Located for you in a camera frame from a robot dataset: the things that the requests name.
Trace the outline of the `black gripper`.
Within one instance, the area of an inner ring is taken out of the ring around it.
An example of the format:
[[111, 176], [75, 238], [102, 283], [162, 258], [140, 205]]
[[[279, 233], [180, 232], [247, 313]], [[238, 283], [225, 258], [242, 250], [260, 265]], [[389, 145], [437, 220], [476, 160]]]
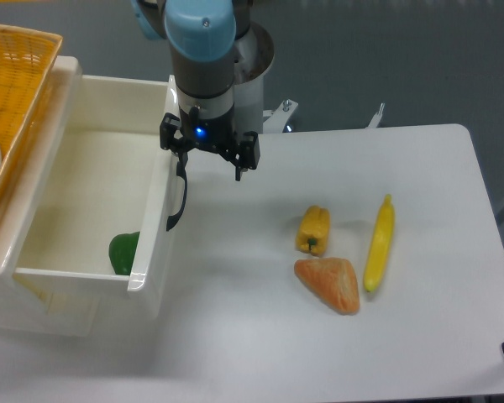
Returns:
[[181, 108], [179, 112], [180, 118], [165, 113], [160, 123], [160, 148], [177, 157], [178, 176], [186, 176], [188, 152], [192, 149], [220, 154], [234, 166], [236, 181], [241, 181], [244, 172], [257, 169], [259, 135], [255, 131], [235, 133], [234, 107], [215, 118], [201, 118], [199, 112], [186, 113]]

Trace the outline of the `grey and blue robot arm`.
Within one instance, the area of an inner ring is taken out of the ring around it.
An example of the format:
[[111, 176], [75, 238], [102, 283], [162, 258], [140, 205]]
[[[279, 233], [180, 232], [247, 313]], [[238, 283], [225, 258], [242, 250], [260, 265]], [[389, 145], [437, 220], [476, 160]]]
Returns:
[[250, 31], [249, 1], [134, 1], [144, 34], [166, 39], [176, 85], [178, 113], [160, 123], [160, 147], [186, 165], [199, 149], [220, 155], [239, 180], [256, 169], [256, 130], [238, 127], [235, 113], [235, 43]]

